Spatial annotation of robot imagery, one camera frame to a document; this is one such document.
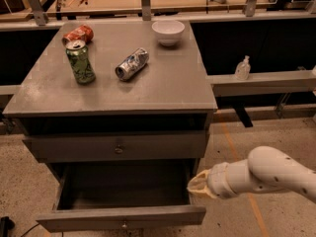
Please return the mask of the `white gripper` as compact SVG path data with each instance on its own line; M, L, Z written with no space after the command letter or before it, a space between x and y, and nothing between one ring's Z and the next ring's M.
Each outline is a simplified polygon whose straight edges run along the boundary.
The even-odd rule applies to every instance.
M233 192L227 180L228 166L229 164L224 162L214 165L209 171L201 171L189 181L188 191L202 198L235 198L237 194Z

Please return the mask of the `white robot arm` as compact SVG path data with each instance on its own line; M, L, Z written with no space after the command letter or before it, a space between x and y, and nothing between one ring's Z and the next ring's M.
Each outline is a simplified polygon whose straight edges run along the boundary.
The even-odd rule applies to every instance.
M187 189L196 196L222 199L289 190L316 202L316 173L278 149L259 146L245 160L201 171Z

